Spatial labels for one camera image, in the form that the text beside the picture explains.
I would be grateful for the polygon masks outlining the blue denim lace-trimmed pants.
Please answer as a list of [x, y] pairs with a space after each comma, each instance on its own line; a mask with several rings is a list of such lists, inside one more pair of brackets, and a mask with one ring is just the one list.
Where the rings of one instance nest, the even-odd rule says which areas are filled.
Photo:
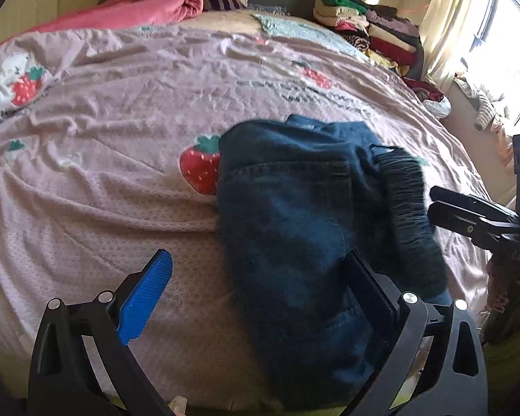
[[219, 141], [217, 201], [236, 304], [286, 410], [347, 404], [382, 354], [345, 256], [447, 304], [421, 163], [362, 122], [249, 120]]

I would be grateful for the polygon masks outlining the striped cloth on windowsill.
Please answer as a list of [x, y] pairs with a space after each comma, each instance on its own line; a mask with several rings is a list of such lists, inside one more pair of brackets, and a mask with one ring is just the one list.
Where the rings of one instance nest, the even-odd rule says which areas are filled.
[[477, 131], [504, 131], [511, 135], [514, 124], [510, 118], [507, 96], [490, 85], [480, 84], [467, 71], [457, 72], [454, 83], [464, 96], [474, 105], [477, 116], [474, 128]]

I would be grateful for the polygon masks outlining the green fleece sleeve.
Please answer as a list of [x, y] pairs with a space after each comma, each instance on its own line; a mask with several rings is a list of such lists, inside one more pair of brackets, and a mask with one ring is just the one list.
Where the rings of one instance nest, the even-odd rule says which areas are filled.
[[442, 358], [431, 354], [415, 393], [396, 415], [520, 415], [520, 327], [480, 343], [466, 322]]

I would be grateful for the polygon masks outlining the white red clothes heap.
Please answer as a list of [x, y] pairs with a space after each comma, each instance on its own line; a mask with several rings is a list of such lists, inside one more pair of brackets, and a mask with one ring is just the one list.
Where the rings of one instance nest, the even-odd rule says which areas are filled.
[[425, 109], [436, 118], [445, 119], [451, 114], [451, 102], [437, 86], [408, 77], [404, 77], [403, 81], [415, 93]]

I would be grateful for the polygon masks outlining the pink strawberry print duvet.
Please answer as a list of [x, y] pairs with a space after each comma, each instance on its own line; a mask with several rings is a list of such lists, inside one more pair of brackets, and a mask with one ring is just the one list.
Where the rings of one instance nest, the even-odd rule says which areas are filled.
[[180, 157], [236, 123], [362, 121], [419, 159], [427, 186], [487, 197], [458, 138], [363, 54], [272, 38], [252, 13], [28, 33], [0, 46], [0, 356], [26, 363], [50, 298], [115, 287], [158, 249], [174, 277], [132, 350], [165, 397], [277, 401], [239, 321], [212, 196]]

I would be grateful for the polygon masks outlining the stack of folded clothes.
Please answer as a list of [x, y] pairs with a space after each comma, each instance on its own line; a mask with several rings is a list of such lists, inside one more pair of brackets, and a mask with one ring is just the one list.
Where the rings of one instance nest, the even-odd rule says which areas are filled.
[[400, 17], [398, 9], [363, 0], [315, 0], [313, 16], [320, 25], [399, 76], [422, 78], [425, 53], [418, 26]]

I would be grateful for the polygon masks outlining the cream curtain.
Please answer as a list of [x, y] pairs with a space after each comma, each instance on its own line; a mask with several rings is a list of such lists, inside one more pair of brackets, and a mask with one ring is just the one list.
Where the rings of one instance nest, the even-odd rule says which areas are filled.
[[431, 0], [420, 26], [423, 77], [447, 93], [485, 18], [489, 0]]

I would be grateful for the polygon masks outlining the light blue lace cloth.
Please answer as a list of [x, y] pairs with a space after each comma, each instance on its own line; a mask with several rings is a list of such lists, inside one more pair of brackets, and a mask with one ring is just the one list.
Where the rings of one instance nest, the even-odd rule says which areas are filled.
[[294, 38], [295, 40], [317, 43], [329, 50], [349, 55], [364, 54], [369, 49], [365, 38], [347, 40], [319, 25], [310, 25], [303, 21], [276, 17], [266, 13], [253, 12], [252, 16], [259, 21], [264, 32], [272, 38]]

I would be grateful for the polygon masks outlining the red pink blanket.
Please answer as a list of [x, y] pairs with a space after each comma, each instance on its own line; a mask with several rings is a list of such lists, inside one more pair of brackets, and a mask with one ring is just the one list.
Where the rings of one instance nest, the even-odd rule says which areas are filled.
[[79, 28], [121, 29], [175, 24], [202, 12], [203, 0], [108, 0], [92, 8], [68, 13], [17, 36], [27, 32], [46, 33]]

